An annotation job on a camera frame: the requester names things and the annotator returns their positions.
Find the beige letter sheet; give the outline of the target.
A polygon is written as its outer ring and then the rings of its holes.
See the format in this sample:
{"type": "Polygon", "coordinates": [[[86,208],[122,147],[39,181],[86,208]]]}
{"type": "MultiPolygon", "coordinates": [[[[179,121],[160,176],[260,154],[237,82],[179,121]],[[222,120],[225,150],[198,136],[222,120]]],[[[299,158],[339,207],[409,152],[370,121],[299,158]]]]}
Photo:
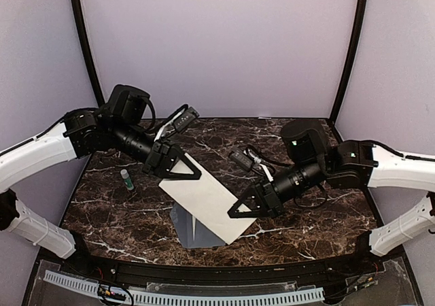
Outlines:
{"type": "Polygon", "coordinates": [[[228,211],[238,198],[189,154],[186,157],[201,171],[201,177],[198,180],[163,179],[159,186],[213,234],[227,244],[233,243],[256,219],[230,218],[228,211]]]}

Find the grey paper envelope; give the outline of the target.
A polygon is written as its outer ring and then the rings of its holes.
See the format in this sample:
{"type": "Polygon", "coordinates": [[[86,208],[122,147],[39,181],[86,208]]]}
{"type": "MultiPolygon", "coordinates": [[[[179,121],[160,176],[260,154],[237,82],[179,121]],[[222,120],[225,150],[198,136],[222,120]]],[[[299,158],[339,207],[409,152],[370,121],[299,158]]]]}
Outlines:
{"type": "Polygon", "coordinates": [[[183,248],[214,248],[226,245],[222,239],[180,204],[174,203],[170,211],[170,217],[183,248]]]}

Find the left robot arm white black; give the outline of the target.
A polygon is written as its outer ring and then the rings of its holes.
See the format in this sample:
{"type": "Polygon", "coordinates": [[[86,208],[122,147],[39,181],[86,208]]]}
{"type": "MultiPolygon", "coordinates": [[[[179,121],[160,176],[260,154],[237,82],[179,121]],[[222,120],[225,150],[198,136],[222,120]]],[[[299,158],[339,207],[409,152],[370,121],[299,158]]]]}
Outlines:
{"type": "Polygon", "coordinates": [[[199,117],[187,104],[162,124],[153,120],[140,126],[145,109],[155,115],[150,94],[118,84],[108,102],[98,108],[66,113],[44,132],[1,152],[1,230],[15,233],[59,258],[68,259],[81,276],[96,270],[82,238],[31,211],[11,189],[14,184],[54,165],[81,159],[95,152],[120,151],[143,164],[148,175],[168,180],[199,180],[201,170],[183,150],[165,136],[171,127],[183,133],[199,117]]]}

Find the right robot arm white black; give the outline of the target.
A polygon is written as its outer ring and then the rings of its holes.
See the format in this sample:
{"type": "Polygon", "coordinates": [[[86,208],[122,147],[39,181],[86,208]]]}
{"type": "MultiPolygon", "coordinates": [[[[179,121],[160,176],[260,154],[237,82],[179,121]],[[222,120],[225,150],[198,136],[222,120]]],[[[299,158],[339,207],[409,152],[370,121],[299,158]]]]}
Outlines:
{"type": "Polygon", "coordinates": [[[347,269],[360,275],[373,263],[434,225],[434,157],[399,152],[373,140],[347,140],[331,146],[322,126],[311,119],[285,124],[280,132],[292,166],[275,175],[266,174],[228,210],[231,218],[276,218],[284,203],[308,189],[327,182],[332,188],[363,189],[399,187],[425,190],[427,194],[390,223],[358,237],[347,269]]]}

